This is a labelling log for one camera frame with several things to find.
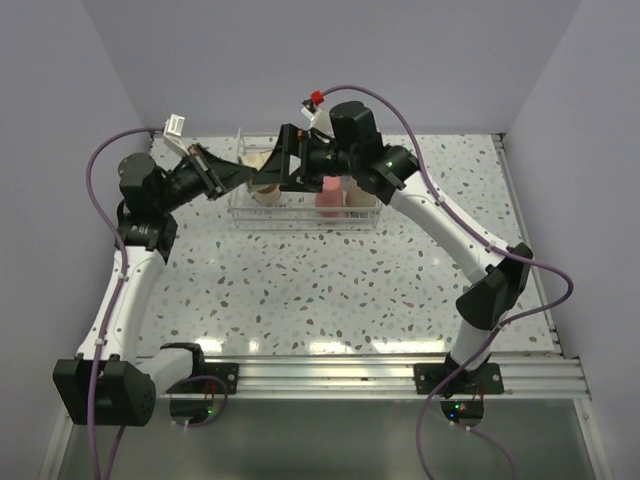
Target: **red connector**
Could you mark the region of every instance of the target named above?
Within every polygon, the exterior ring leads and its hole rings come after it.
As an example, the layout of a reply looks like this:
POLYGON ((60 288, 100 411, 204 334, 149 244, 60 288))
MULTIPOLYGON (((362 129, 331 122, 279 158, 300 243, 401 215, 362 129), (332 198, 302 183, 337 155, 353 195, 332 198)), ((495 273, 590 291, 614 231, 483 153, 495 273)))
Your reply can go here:
POLYGON ((320 90, 316 90, 311 94, 311 101, 316 106, 320 105, 322 102, 324 102, 324 95, 322 95, 322 92, 320 90))

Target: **clear plastic container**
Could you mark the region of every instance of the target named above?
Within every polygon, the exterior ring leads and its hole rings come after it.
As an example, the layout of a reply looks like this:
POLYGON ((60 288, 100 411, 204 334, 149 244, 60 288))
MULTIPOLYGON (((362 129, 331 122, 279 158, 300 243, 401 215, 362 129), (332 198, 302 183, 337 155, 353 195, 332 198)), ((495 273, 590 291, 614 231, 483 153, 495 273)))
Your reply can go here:
MULTIPOLYGON (((238 131, 236 158, 273 149, 277 135, 238 131)), ((315 193, 282 192, 277 202, 262 204, 246 186, 229 194, 229 213, 241 230, 341 230, 369 231, 378 225, 383 204, 374 207, 321 208, 315 193), (324 217, 320 212, 332 214, 324 217)))

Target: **glass panel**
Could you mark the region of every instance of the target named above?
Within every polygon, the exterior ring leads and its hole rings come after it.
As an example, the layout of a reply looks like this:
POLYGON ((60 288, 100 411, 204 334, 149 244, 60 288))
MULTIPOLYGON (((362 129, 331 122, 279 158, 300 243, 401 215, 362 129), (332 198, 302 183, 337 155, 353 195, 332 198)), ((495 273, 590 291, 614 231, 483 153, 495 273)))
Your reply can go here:
MULTIPOLYGON (((112 480, 426 478, 414 445, 419 405, 232 398, 218 422, 188 431, 159 413, 146 427, 125 432, 112 480)), ((166 412, 166 405, 158 411, 166 412)), ((439 409, 432 409, 423 428, 436 478, 511 478, 499 450, 449 427, 439 409)), ((480 428, 507 447, 520 480, 595 478, 570 400, 488 400, 480 428)), ((115 432, 99 429, 103 459, 115 432)), ((73 428, 60 478, 91 478, 84 427, 73 428)))

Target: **white cable connector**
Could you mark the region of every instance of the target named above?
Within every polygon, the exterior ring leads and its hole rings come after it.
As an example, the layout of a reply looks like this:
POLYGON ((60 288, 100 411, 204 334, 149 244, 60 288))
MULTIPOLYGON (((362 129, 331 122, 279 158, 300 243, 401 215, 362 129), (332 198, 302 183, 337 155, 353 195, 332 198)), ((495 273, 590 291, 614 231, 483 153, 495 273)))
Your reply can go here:
POLYGON ((162 132, 164 144, 180 158, 189 155, 187 147, 184 146, 181 140, 184 122, 185 118, 183 116, 172 113, 165 122, 164 131, 162 132))
POLYGON ((182 136, 182 127, 184 127, 185 118, 172 113, 169 120, 164 124, 164 135, 173 135, 175 137, 182 136))

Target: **black mounting bracket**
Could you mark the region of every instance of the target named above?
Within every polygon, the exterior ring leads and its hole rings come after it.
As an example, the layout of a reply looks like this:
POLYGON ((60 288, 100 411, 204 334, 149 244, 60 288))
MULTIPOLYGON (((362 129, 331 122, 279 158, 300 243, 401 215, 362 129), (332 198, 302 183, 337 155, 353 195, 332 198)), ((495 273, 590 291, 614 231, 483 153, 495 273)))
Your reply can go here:
MULTIPOLYGON (((91 360, 58 360, 53 381, 71 420, 87 424, 87 402, 91 360)), ((122 360, 101 361, 96 382, 96 425, 142 427, 151 419, 156 401, 156 387, 149 375, 122 360)))
MULTIPOLYGON (((413 366, 413 380, 416 384, 418 395, 429 395, 438 384, 447 377, 450 368, 445 364, 438 363, 416 363, 413 366)), ((461 395, 501 395, 504 393, 502 374, 500 365, 497 363, 485 363, 473 374, 466 374, 464 381, 459 381, 458 377, 448 388, 440 392, 446 398, 455 394, 461 395)))
MULTIPOLYGON (((240 365, 237 363, 205 363, 200 375, 217 377, 229 389, 229 395, 235 395, 238 388, 238 377, 240 376, 240 365)), ((167 393, 207 393, 206 382, 183 383, 174 385, 167 393)))
MULTIPOLYGON (((507 250, 520 257, 533 258, 533 252, 524 243, 507 250)), ((518 301, 530 270, 530 265, 511 258, 505 258, 497 267, 488 268, 487 275, 456 300, 460 316, 479 330, 493 330, 500 317, 518 301)))
POLYGON ((330 163, 328 146, 295 125, 282 125, 271 156, 253 177, 254 185, 279 185, 283 192, 321 192, 322 175, 313 172, 311 152, 323 166, 330 163), (299 159, 299 165, 292 163, 292 156, 299 159))

